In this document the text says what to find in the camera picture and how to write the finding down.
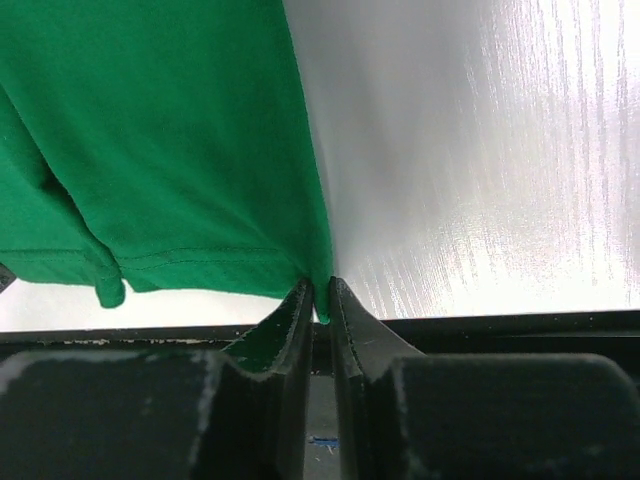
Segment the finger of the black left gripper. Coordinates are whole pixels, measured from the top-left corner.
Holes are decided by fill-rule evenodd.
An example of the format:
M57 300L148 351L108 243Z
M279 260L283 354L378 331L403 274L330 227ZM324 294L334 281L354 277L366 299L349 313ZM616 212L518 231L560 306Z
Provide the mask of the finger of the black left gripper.
M6 266L0 265L0 293L15 282L15 274Z

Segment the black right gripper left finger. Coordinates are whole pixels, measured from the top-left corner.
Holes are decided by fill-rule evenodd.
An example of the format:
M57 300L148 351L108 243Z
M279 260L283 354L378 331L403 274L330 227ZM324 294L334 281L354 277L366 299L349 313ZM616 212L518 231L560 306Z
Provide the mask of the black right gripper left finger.
M1 338L5 479L299 479L314 292L253 327Z

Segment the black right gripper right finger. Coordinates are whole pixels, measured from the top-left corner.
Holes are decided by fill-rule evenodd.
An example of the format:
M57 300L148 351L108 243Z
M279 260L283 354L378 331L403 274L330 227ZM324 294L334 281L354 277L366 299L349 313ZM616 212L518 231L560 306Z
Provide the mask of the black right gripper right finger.
M330 284L345 479L635 479L639 391L589 352L427 352Z

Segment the green t shirt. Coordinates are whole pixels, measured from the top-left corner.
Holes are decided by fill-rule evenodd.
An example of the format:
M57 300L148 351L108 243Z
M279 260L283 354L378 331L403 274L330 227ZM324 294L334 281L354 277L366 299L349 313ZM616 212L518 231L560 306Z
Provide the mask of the green t shirt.
M279 1L5 1L1 262L19 279L282 298L329 319L328 215Z

